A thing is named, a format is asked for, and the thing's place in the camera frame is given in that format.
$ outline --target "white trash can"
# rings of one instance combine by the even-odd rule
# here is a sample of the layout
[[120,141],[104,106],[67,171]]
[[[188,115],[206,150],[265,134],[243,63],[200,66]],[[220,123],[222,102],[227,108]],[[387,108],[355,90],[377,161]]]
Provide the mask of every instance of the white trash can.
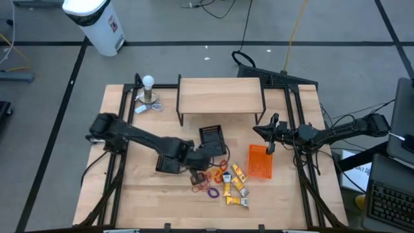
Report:
[[62,9],[100,54],[118,54],[125,36],[111,0],[65,0]]

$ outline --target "yellow snack packet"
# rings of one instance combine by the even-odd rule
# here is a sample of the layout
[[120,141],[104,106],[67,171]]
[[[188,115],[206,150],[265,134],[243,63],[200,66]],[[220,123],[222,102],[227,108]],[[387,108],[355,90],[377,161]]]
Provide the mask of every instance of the yellow snack packet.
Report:
[[248,190],[247,190],[247,188],[245,188],[245,187],[243,186],[243,183],[239,180],[239,178],[234,177],[234,178],[232,179],[232,183],[234,184],[234,186],[237,188],[237,190],[240,192],[240,194],[241,194],[243,197],[246,197],[246,196],[247,196],[247,194],[248,194]]
[[223,183],[224,183],[224,194],[223,197],[230,197],[230,182],[232,181],[232,175],[228,172],[223,173]]
[[245,197],[227,197],[227,205],[241,205],[247,207],[247,198]]
[[237,176],[240,178],[241,182],[245,182],[247,180],[247,176],[245,176],[243,174],[243,172],[241,171],[239,165],[237,165],[237,163],[233,163],[232,168],[234,170],[234,172],[237,174]]

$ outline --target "orange plastic container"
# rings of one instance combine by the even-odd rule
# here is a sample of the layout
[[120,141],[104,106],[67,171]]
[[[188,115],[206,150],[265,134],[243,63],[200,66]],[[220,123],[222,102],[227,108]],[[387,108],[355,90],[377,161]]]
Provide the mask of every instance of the orange plastic container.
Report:
[[272,178],[273,155],[266,154],[266,146],[249,145],[247,175],[258,178]]

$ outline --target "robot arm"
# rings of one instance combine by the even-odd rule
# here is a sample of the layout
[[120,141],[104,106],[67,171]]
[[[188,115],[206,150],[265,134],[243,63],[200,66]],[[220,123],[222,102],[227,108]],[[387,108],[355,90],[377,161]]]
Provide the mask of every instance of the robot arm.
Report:
[[197,171],[205,171],[210,165],[212,155],[205,147],[196,147],[192,140],[158,137],[133,127],[119,119],[116,114],[99,114],[89,131],[93,138],[104,140],[104,150],[111,153],[123,152],[125,140],[131,140],[154,149],[160,156],[165,156],[188,168],[193,175],[191,177],[193,184],[204,181],[204,176],[201,173],[197,174]]
[[359,135],[383,137],[388,134],[390,126],[383,115],[371,114],[354,119],[350,123],[333,126],[329,129],[318,130],[312,125],[300,125],[297,129],[288,129],[287,122],[276,123],[279,115],[275,113],[267,126],[255,126],[253,130],[266,142],[269,142],[268,154],[275,149],[274,142],[300,147],[304,152],[313,152],[324,144],[332,144],[338,140],[348,139]]

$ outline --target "concrete floor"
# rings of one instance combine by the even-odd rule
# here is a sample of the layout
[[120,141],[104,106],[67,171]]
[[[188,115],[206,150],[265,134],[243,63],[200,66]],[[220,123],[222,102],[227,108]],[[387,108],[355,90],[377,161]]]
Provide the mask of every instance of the concrete floor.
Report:
[[[128,41],[239,41],[249,1],[238,0],[228,17],[215,19],[202,9],[183,9],[179,0],[113,1]],[[414,41],[414,3],[382,0],[400,41]],[[209,9],[222,14],[231,1]],[[247,41],[289,40],[302,1],[254,1]],[[10,17],[7,1],[0,18]],[[18,41],[82,41],[80,29],[60,9],[16,9]],[[11,29],[0,23],[0,32]],[[309,1],[296,41],[392,41],[374,1]],[[18,47],[32,61],[34,83],[0,82],[0,100],[11,101],[15,114],[0,138],[0,232],[16,229],[45,150],[79,47]],[[90,146],[84,140],[99,111],[107,84],[131,83],[134,73],[156,83],[175,83],[178,73],[192,77],[234,77],[231,52],[238,46],[124,47],[107,58],[88,47],[27,230],[69,227]],[[414,48],[404,47],[414,60]],[[287,47],[245,46],[257,66],[283,68]],[[0,69],[24,65],[13,52]],[[319,82],[319,97],[334,117],[394,98],[397,80],[408,77],[395,47],[293,47],[289,74]],[[391,120],[392,105],[381,110]],[[386,139],[356,137],[370,147]],[[338,147],[349,145],[343,142]]]

